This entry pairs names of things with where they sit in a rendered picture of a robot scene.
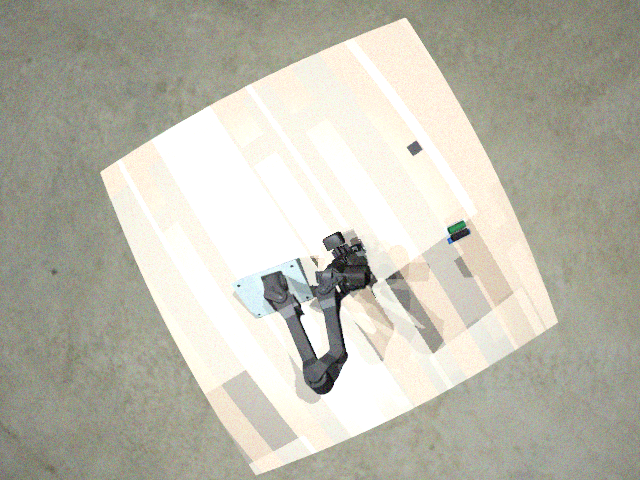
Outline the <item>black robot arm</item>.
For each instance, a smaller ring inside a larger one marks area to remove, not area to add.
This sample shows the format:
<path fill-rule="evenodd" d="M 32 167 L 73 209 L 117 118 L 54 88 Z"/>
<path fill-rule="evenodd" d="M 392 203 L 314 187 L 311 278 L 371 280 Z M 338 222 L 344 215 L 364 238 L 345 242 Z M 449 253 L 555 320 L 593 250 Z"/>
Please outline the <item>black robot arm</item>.
<path fill-rule="evenodd" d="M 330 392 L 338 379 L 348 353 L 342 332 L 340 318 L 341 300 L 350 289 L 365 289 L 370 282 L 371 268 L 363 246 L 355 244 L 343 253 L 345 266 L 339 262 L 331 263 L 324 271 L 316 271 L 316 283 L 320 284 L 315 294 L 324 313 L 330 349 L 321 358 L 317 358 L 310 340 L 301 322 L 305 315 L 301 304 L 288 290 L 287 281 L 281 271 L 262 276 L 263 297 L 285 319 L 290 334 L 303 362 L 303 375 L 307 385 L 319 395 Z M 341 292 L 338 292 L 336 286 Z"/>

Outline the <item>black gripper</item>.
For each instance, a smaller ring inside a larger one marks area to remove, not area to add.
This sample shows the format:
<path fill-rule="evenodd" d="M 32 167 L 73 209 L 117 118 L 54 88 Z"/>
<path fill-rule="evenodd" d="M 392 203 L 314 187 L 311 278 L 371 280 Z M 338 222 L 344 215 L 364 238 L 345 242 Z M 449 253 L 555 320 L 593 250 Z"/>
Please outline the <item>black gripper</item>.
<path fill-rule="evenodd" d="M 346 268 L 346 266 L 348 266 L 348 264 L 344 261 L 343 258 L 343 253 L 350 250 L 349 245 L 348 244 L 344 244 L 345 243 L 345 239 L 342 235 L 341 232 L 336 232 L 333 233 L 327 237 L 325 237 L 323 239 L 323 244 L 325 246 L 325 248 L 327 249 L 327 251 L 332 250 L 332 255 L 335 258 L 334 260 L 332 260 L 333 262 L 339 262 L 341 264 L 343 264 Z M 342 245 L 344 244 L 344 245 Z M 341 246 L 342 245 L 342 246 Z M 339 247 L 340 246 L 340 247 Z"/>

